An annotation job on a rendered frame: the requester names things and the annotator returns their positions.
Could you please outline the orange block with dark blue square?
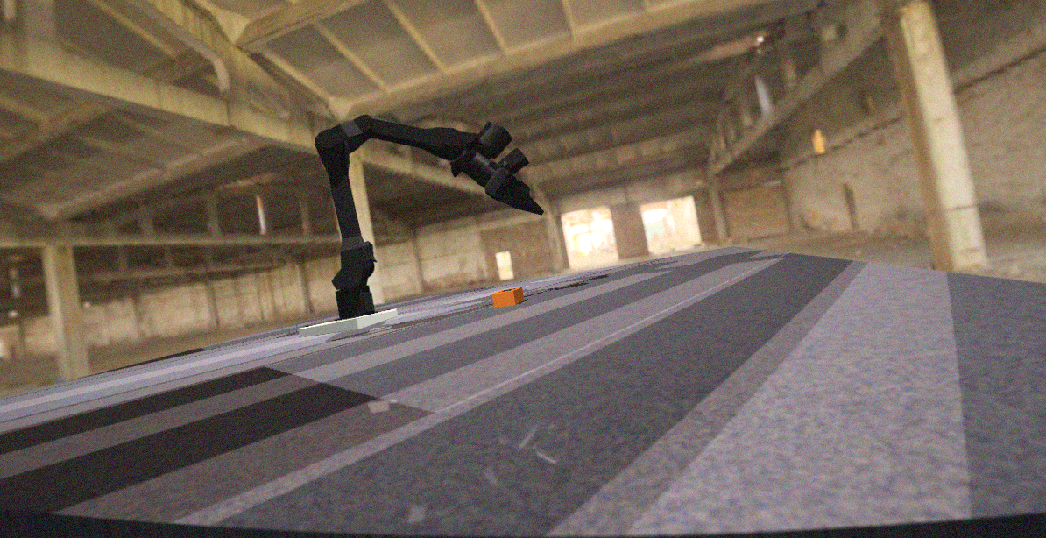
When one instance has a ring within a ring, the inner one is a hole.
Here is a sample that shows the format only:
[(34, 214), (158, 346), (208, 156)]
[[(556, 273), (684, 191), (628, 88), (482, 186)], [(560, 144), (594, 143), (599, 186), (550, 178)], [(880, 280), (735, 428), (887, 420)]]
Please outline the orange block with dark blue square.
[(522, 302), (524, 300), (522, 287), (501, 290), (499, 293), (492, 294), (492, 299), (494, 299), (494, 308)]

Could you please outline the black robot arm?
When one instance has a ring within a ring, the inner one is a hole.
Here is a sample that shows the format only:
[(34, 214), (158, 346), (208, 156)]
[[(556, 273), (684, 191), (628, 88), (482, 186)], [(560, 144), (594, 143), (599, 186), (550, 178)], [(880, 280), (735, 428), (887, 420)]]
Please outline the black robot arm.
[(367, 286), (377, 263), (373, 256), (373, 244), (365, 242), (361, 234), (349, 178), (350, 154), (364, 145), (365, 140), (369, 138), (417, 147), (430, 152), (436, 158), (446, 160), (458, 158), (449, 162), (453, 176), (456, 177), (464, 172), (474, 181), (478, 169), (488, 159), (496, 159), (511, 142), (511, 135), (505, 128), (492, 125), (490, 121), (476, 134), (460, 132), (451, 127), (420, 128), (395, 124), (379, 120), (369, 115), (361, 115), (329, 130), (322, 130), (317, 135), (316, 149), (322, 164), (329, 173), (331, 196), (342, 234), (342, 269), (331, 279), (334, 288), (338, 290), (336, 307), (340, 318), (334, 322), (378, 313), (374, 311), (372, 293)]

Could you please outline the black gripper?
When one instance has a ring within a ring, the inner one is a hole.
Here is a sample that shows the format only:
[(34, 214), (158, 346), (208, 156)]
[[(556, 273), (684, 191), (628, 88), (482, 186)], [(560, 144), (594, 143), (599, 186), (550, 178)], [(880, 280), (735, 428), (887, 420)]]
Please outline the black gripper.
[(484, 187), (485, 193), (495, 200), (511, 205), (524, 212), (544, 212), (530, 196), (530, 187), (522, 181), (517, 181), (504, 167), (497, 169), (491, 160), (485, 161), (477, 171), (475, 181)]

